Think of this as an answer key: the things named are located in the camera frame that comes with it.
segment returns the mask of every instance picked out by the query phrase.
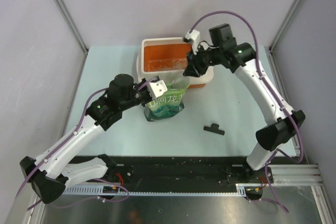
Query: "black joint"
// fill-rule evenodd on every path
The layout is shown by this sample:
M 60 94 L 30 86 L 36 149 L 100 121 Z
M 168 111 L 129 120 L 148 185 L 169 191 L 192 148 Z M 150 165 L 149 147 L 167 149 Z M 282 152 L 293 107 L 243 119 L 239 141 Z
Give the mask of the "black joint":
M 294 112 L 291 116 L 298 128 L 301 127 L 306 118 L 302 110 Z M 295 133 L 294 126 L 287 117 L 257 131 L 256 138 L 262 148 L 268 151 L 274 151 L 280 144 L 287 143 Z
M 98 155 L 97 157 L 103 160 L 108 168 L 113 168 L 117 165 L 116 162 L 106 154 L 101 154 Z
M 22 172 L 25 177 L 36 167 L 35 160 L 31 157 L 25 157 L 20 162 Z M 40 197 L 43 203 L 48 204 L 56 200 L 65 190 L 65 182 L 68 180 L 63 175 L 52 179 L 46 176 L 46 172 L 41 172 L 39 169 L 30 178 L 34 192 Z
M 223 66 L 234 73 L 238 67 L 245 66 L 246 62 L 256 58 L 256 52 L 249 43 L 242 43 L 238 46 L 227 49 L 223 52 Z
M 110 82 L 108 98 L 113 101 L 124 101 L 133 96 L 134 79 L 129 74 L 119 74 Z
M 212 133 L 216 133 L 216 134 L 219 134 L 219 135 L 222 135 L 222 136 L 224 136 L 224 134 L 225 134 L 225 131 L 220 130 L 219 125 L 216 124 L 216 123 L 211 124 L 211 127 L 204 126 L 203 130 L 204 131 L 209 131 L 209 132 L 212 132 Z
M 211 41 L 215 47 L 221 46 L 223 50 L 237 45 L 229 24 L 222 24 L 209 29 Z
M 259 200 L 263 196 L 263 190 L 248 190 L 251 189 L 250 187 L 245 187 L 245 193 L 247 196 L 247 199 L 250 200 Z
M 122 118 L 122 111 L 116 102 L 109 101 L 107 98 L 99 98 L 91 103 L 86 109 L 86 114 L 92 117 L 105 131 Z

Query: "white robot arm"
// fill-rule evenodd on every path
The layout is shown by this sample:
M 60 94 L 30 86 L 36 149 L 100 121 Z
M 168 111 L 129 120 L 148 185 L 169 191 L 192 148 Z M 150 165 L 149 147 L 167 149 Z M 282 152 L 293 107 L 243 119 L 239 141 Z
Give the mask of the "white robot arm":
M 259 62 L 259 66 L 263 75 L 258 74 L 256 52 L 248 43 L 237 45 L 230 25 L 219 25 L 211 28 L 209 32 L 213 45 L 206 47 L 200 43 L 200 33 L 197 30 L 185 35 L 184 41 L 191 44 L 192 50 L 187 53 L 188 65 L 183 75 L 199 77 L 206 73 L 209 66 L 223 65 L 230 69 L 247 87 L 259 105 L 267 124 L 265 128 L 257 131 L 258 143 L 246 158 L 248 169 L 259 170 L 265 166 L 273 152 L 282 144 L 287 143 L 295 134 L 293 124 L 283 110 L 286 109 L 289 112 L 298 127 L 303 123 L 305 115 L 301 110 L 294 111 L 292 106 L 281 97 L 267 77 L 261 62 Z M 262 78 L 265 78 L 275 95 L 282 101 L 283 108 L 280 108 Z
M 27 156 L 20 162 L 25 182 L 32 184 L 43 203 L 53 202 L 68 187 L 103 177 L 115 165 L 106 155 L 80 164 L 69 162 L 91 140 L 121 119 L 123 111 L 147 104 L 163 95 L 167 87 L 159 78 L 153 82 L 143 79 L 135 84 L 131 76 L 119 74 L 102 91 L 105 93 L 91 103 L 76 127 L 35 159 Z

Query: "green plastic bag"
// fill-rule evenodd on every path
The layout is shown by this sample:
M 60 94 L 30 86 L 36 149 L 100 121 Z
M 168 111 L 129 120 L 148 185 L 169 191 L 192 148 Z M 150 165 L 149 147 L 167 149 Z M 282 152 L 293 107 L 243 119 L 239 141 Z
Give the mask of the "green plastic bag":
M 189 87 L 189 83 L 183 78 L 166 83 L 168 90 L 156 100 L 147 103 L 145 117 L 149 122 L 155 122 L 166 118 L 172 118 L 184 109 L 182 97 Z

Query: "gray wall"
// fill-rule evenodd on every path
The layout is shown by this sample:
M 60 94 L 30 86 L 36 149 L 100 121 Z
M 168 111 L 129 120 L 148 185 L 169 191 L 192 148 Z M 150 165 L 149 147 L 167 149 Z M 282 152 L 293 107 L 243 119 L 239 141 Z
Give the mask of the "gray wall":
M 306 113 L 306 153 L 336 208 L 336 0 L 305 0 L 275 56 L 290 102 Z
M 91 46 L 139 45 L 146 38 L 181 37 L 204 14 L 232 10 L 252 25 L 261 45 L 269 45 L 293 0 L 65 0 L 83 39 Z M 229 23 L 239 42 L 251 41 L 236 17 L 216 15 L 197 27 Z
M 57 141 L 83 54 L 53 0 L 0 0 L 0 223 L 19 161 Z

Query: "black plastic piece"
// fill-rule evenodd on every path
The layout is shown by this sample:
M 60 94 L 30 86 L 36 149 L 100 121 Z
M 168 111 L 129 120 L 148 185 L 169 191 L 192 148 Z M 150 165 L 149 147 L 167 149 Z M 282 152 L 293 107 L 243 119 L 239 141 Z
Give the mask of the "black plastic piece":
M 291 116 L 298 128 L 301 127 L 306 118 L 302 110 L 294 112 Z M 285 118 L 257 131 L 256 138 L 262 148 L 268 151 L 274 151 L 280 144 L 287 143 L 295 133 L 295 129 L 289 118 Z
M 229 24 L 222 24 L 209 29 L 214 47 L 221 47 L 223 51 L 237 45 Z
M 251 190 L 251 191 L 247 191 L 246 189 L 250 189 L 251 187 L 245 187 L 245 193 L 247 198 L 246 199 L 250 199 L 250 200 L 258 200 L 263 196 L 263 191 L 264 190 Z
M 35 160 L 26 156 L 20 162 L 20 166 L 25 178 L 36 167 Z M 48 204 L 56 200 L 62 195 L 66 186 L 65 182 L 68 180 L 63 175 L 58 176 L 56 179 L 52 179 L 46 176 L 46 172 L 37 170 L 30 178 L 29 182 L 32 184 L 34 192 L 40 197 L 43 203 Z
M 128 74 L 119 74 L 110 82 L 108 97 L 112 101 L 130 100 L 134 95 L 134 79 Z
M 107 181 L 114 181 L 117 176 L 116 176 L 116 162 L 113 160 L 112 157 L 106 155 L 106 154 L 101 154 L 98 155 L 98 158 L 103 160 L 108 168 L 107 172 L 104 175 L 104 179 Z
M 81 163 L 92 156 L 76 156 L 73 161 Z M 246 174 L 242 163 L 246 157 L 112 157 L 118 166 L 113 170 L 120 173 L 125 187 L 130 191 L 157 193 L 236 193 L 236 183 L 261 184 L 258 173 L 265 177 L 264 169 L 255 176 Z M 281 164 L 287 159 L 276 157 Z M 118 178 L 108 180 L 113 183 Z
M 223 135 L 223 136 L 225 134 L 225 131 L 220 130 L 219 129 L 219 124 L 216 124 L 216 123 L 211 124 L 211 127 L 204 126 L 203 130 L 213 132 L 213 133 Z

